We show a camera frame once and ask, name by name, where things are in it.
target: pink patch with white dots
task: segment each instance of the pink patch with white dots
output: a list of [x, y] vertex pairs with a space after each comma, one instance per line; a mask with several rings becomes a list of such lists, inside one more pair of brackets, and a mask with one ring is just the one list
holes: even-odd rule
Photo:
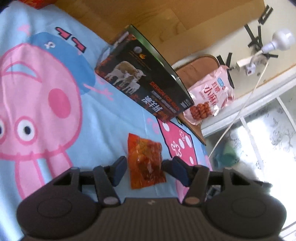
[[[163, 123], [158, 120], [158, 123], [171, 156], [179, 156], [190, 166], [197, 165], [191, 135], [170, 121]], [[184, 187], [176, 180], [176, 189], [179, 200], [182, 202], [189, 188]]]

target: white lamp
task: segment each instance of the white lamp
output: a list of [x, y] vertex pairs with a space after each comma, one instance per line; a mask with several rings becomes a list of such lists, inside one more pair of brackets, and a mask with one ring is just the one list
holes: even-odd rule
[[293, 44], [295, 44], [295, 38], [290, 30], [282, 29], [276, 31], [272, 36], [272, 41], [264, 45], [261, 50], [252, 57], [250, 64], [246, 65], [246, 74], [251, 75], [255, 73], [256, 66], [254, 64], [254, 60], [258, 55], [266, 54], [276, 49], [285, 51], [290, 49]]
[[289, 50], [291, 45], [295, 43], [295, 38], [290, 30], [282, 29], [276, 31], [272, 36], [272, 41], [264, 45], [261, 50], [262, 53], [279, 49], [281, 51]]

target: pink snack bag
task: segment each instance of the pink snack bag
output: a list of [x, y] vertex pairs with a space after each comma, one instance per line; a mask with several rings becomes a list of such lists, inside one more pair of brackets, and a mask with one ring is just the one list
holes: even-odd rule
[[198, 125], [209, 116], [216, 116], [222, 108], [234, 101], [227, 69], [227, 66], [221, 65], [188, 89], [194, 105], [184, 111], [184, 117], [192, 125]]

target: black tape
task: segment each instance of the black tape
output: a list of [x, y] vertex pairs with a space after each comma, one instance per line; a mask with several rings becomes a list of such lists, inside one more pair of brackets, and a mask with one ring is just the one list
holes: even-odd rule
[[[232, 53], [229, 53], [228, 56], [227, 56], [226, 64], [224, 63], [221, 55], [217, 56], [217, 60], [218, 60], [218, 62], [219, 62], [220, 65], [226, 65], [227, 67], [230, 68], [231, 57], [232, 57]], [[231, 75], [229, 73], [229, 69], [227, 70], [227, 75], [228, 75], [229, 84], [234, 89], [234, 84], [233, 84]]]
[[258, 26], [258, 41], [259, 41], [259, 44], [262, 48], [263, 44], [262, 44], [262, 35], [261, 35], [261, 26], [260, 25]]
[[264, 25], [273, 11], [274, 9], [272, 7], [269, 9], [269, 6], [267, 5], [261, 17], [258, 19], [258, 22]]
[[279, 57], [279, 56], [276, 55], [276, 54], [269, 54], [269, 53], [264, 54], [264, 56], [265, 56], [267, 59], [270, 59], [270, 58], [278, 58], [278, 57]]
[[217, 60], [218, 60], [218, 62], [219, 62], [220, 65], [225, 65], [225, 63], [224, 63], [221, 55], [217, 56]]
[[252, 33], [252, 31], [251, 31], [249, 25], [246, 24], [246, 25], [244, 26], [244, 28], [245, 28], [246, 31], [248, 32], [248, 34], [249, 34], [249, 36], [250, 36], [252, 42], [256, 42], [256, 38], [255, 38], [255, 36], [253, 35], [253, 33]]
[[259, 46], [259, 43], [258, 43], [258, 40], [259, 40], [259, 37], [256, 37], [256, 38], [255, 38], [255, 41], [252, 41], [252, 42], [250, 42], [250, 43], [248, 44], [248, 47], [250, 48], [250, 47], [252, 47], [252, 46], [254, 46], [254, 45], [260, 47], [260, 46]]

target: light blue blanket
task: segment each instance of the light blue blanket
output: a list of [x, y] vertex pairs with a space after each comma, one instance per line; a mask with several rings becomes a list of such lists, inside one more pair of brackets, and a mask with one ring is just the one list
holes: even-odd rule
[[[23, 234], [15, 212], [22, 199], [72, 165], [82, 170], [127, 156], [129, 133], [160, 142], [163, 159], [210, 165], [201, 142], [177, 119], [164, 124], [94, 73], [107, 43], [55, 7], [14, 1], [0, 14], [0, 240]], [[179, 197], [167, 182], [125, 197]]]

